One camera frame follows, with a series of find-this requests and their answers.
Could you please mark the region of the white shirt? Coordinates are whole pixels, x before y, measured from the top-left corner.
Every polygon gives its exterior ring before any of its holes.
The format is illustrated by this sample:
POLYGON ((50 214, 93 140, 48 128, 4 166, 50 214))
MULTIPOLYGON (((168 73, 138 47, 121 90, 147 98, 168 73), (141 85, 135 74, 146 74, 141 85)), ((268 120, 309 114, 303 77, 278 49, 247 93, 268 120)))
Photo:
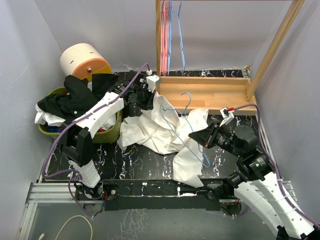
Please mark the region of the white shirt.
POLYGON ((208 109, 191 110, 179 116, 169 101, 159 93, 153 99, 153 109, 143 110, 140 116, 126 117, 120 125, 119 147, 138 144, 161 155, 174 153, 173 179, 194 188, 203 187, 203 147, 188 137, 192 132, 208 127, 208 109))

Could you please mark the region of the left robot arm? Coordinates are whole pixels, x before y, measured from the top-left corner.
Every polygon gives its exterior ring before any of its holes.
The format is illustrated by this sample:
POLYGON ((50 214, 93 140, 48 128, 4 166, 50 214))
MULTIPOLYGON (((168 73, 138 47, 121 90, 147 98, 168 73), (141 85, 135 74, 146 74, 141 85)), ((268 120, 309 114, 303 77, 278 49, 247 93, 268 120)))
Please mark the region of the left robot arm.
POLYGON ((112 115, 130 103, 135 103, 143 110, 153 109, 153 98, 160 82, 161 78, 151 70, 146 72, 146 76, 139 77, 136 74, 132 80, 118 81, 96 105, 65 127, 59 135, 58 147, 71 161, 91 199, 99 199, 104 189, 98 184, 101 177, 93 162, 94 136, 112 115))

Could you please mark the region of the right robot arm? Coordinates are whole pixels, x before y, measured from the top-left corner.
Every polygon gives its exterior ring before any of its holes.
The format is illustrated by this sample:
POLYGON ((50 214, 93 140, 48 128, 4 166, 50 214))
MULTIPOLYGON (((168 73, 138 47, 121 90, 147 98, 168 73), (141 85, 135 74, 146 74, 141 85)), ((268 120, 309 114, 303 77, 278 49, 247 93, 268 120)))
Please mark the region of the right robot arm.
POLYGON ((237 157, 238 171, 223 179, 223 194, 244 202, 278 240, 318 240, 320 228, 303 212, 283 187, 276 169, 258 144, 252 128, 239 125, 234 132, 213 123, 188 135, 204 148, 220 147, 237 157))

